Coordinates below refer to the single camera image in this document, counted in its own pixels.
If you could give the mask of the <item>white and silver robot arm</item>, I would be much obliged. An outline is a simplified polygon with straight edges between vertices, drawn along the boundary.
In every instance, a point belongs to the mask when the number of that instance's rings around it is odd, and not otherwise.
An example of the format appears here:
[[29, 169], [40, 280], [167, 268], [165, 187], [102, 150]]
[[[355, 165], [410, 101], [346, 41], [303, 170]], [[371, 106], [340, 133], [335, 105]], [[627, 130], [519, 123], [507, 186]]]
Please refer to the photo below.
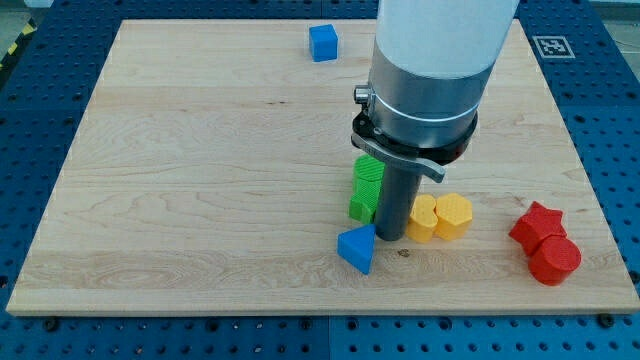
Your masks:
[[369, 117], [398, 143], [437, 148], [473, 127], [515, 0], [381, 0]]

